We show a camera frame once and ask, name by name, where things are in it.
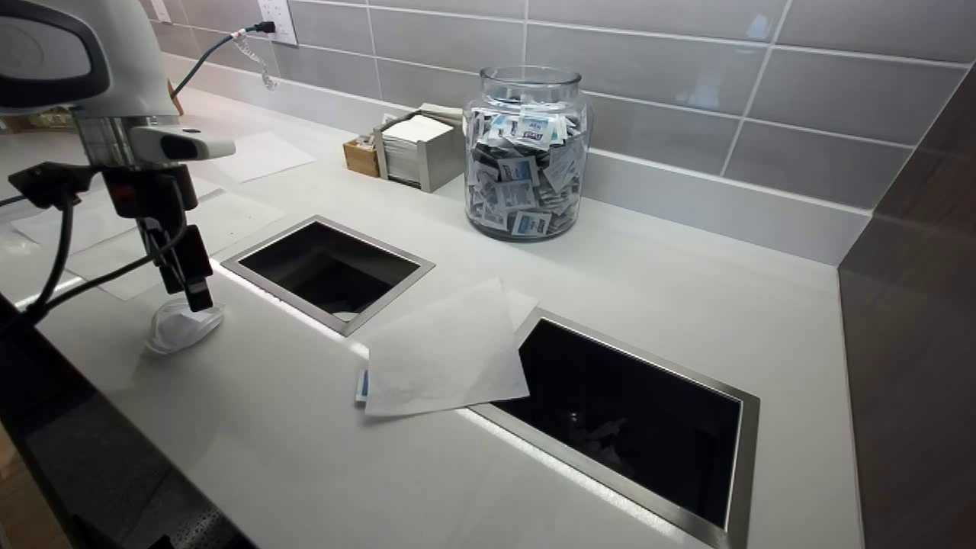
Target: tile backsplash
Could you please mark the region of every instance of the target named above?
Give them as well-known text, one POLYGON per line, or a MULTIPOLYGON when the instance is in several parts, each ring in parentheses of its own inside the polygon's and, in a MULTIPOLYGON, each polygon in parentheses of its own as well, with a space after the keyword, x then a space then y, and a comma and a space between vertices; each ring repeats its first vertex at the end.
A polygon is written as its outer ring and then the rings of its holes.
MULTIPOLYGON (((163 0, 168 50, 260 21, 163 0)), ((581 73, 592 146, 875 207, 976 62, 972 0, 288 0, 271 73, 391 102, 463 102, 485 65, 581 73)), ((252 69, 226 47, 219 65, 252 69)))

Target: white countertop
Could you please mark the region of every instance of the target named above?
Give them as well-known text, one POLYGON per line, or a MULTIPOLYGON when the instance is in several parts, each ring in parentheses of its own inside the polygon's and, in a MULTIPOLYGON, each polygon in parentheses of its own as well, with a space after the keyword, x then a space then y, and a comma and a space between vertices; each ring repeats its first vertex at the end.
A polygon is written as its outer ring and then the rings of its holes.
MULTIPOLYGON (((343 132, 200 90, 187 107, 207 132, 271 132, 314 156, 251 182, 219 163, 196 168, 204 191, 217 191, 196 214, 217 259, 317 214, 429 259, 437 267, 421 282, 501 278, 562 317, 758 397, 749 549, 864 546, 831 267, 596 201, 585 201, 562 242, 501 244, 466 226, 456 182, 421 196, 348 174, 343 132)), ((76 148, 69 137, 0 137, 0 174, 36 156, 76 148)), ((134 232, 112 238, 121 229, 112 216, 86 222, 105 238, 79 244, 69 273, 92 278, 143 252, 134 232)), ((50 238, 0 226, 0 292, 24 300, 47 256, 50 238)), ((364 420, 360 357, 348 341, 222 267, 209 285, 226 325, 175 359, 143 357, 149 313, 163 300, 149 267, 65 306, 41 331, 255 544, 700 546, 472 412, 364 420)))

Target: rectangular opening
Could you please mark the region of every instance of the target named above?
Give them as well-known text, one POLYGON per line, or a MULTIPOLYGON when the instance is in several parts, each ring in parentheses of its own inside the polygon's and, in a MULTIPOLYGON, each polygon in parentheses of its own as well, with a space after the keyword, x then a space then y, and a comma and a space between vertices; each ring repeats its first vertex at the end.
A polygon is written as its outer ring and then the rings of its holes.
POLYGON ((314 218, 244 252, 232 263, 232 270, 320 317, 327 325, 350 331, 381 303, 421 278, 427 264, 314 218))
POLYGON ((607 465, 609 474, 647 488, 652 501, 667 501, 677 511, 664 519, 691 525, 694 536, 728 540, 734 473, 744 465, 737 462, 744 403, 734 393, 545 317, 527 331, 522 362, 530 397, 498 408, 607 465))

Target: stainless steel trim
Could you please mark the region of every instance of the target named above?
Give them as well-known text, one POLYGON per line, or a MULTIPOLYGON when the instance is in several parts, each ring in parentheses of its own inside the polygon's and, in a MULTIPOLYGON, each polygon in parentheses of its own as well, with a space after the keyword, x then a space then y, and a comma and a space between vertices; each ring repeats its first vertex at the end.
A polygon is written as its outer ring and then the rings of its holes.
POLYGON ((578 469, 581 474, 607 484, 609 491, 635 501, 636 507, 643 507, 647 511, 671 522, 675 527, 691 533, 694 540, 713 546, 713 549, 744 549, 746 546, 746 527, 749 527, 749 501, 753 501, 753 465, 755 465, 755 432, 758 432, 758 399, 737 389, 737 386, 728 386, 721 382, 713 382, 713 377, 705 377, 698 373, 689 373, 689 368, 680 368, 680 365, 671 365, 659 357, 647 357, 643 349, 631 349, 631 347, 621 347, 618 341, 607 337, 604 331, 594 331, 588 325, 578 325, 572 321, 564 321, 557 313, 549 313, 544 309, 536 309, 518 328, 518 344, 525 344, 525 337, 530 334, 530 328, 539 322, 539 321, 549 321, 554 325, 564 325, 570 331, 578 331, 596 344, 607 344, 626 357, 635 357, 639 362, 650 362, 667 376, 677 376, 683 382, 691 382, 698 386, 708 386, 725 399, 734 399, 737 403, 737 435, 734 435, 734 458, 732 458, 732 484, 728 484, 728 504, 725 504, 725 525, 711 525, 705 522, 700 516, 652 495, 650 488, 614 473, 609 465, 592 461, 588 453, 578 453, 572 452, 570 444, 553 439, 549 432, 518 420, 515 415, 498 408, 498 404, 476 404, 472 412, 487 416, 491 424, 508 431, 512 435, 536 444, 539 452, 553 453, 554 461, 564 461, 566 465, 578 469))
POLYGON ((331 222, 331 218, 327 218, 327 216, 308 216, 308 218, 294 222, 292 229, 278 232, 278 235, 271 235, 271 238, 264 238, 264 242, 260 242, 260 244, 234 252, 234 256, 226 259, 222 264, 226 264, 229 270, 234 270, 239 278, 251 281, 252 285, 264 288, 264 292, 273 295, 278 303, 283 303, 283 306, 288 306, 288 309, 314 317, 314 321, 322 322, 327 328, 334 328, 338 334, 350 334, 353 328, 360 328, 370 317, 375 317, 381 309, 386 309, 396 295, 403 295, 412 282, 417 282, 417 281, 432 267, 432 263, 427 263, 427 259, 421 259, 421 256, 414 256, 414 252, 396 249, 396 248, 384 244, 384 242, 375 242, 375 238, 370 238, 370 235, 364 235, 364 232, 353 232, 353 229, 348 229, 348 226, 338 226, 338 222, 331 222), (283 242, 283 238, 288 238, 288 235, 294 235, 294 232, 303 232, 303 229, 308 229, 308 226, 327 226, 327 229, 340 232, 340 235, 348 235, 348 238, 353 238, 353 242, 364 242, 364 244, 370 244, 370 248, 375 248, 375 249, 384 249, 384 252, 391 252, 391 256, 400 256, 403 263, 412 263, 412 264, 417 264, 417 267, 414 267, 407 278, 403 278, 396 285, 391 285, 381 300, 375 300, 364 313, 358 313, 358 321, 340 321, 340 317, 320 311, 317 306, 306 303, 303 295, 288 292, 286 285, 278 285, 273 281, 268 281, 268 278, 262 278, 262 273, 255 273, 255 270, 251 270, 251 267, 244 264, 246 256, 252 256, 252 252, 260 252, 260 249, 264 249, 264 248, 271 248, 271 244, 278 244, 278 242, 283 242))

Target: paper towel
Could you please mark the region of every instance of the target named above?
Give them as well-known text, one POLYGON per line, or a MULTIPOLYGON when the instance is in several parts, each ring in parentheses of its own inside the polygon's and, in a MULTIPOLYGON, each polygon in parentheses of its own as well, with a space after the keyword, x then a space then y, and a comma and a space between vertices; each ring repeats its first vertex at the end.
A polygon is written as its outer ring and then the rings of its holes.
POLYGON ((367 334, 360 403, 373 416, 425 415, 527 397, 515 322, 530 309, 498 281, 386 317, 367 334))

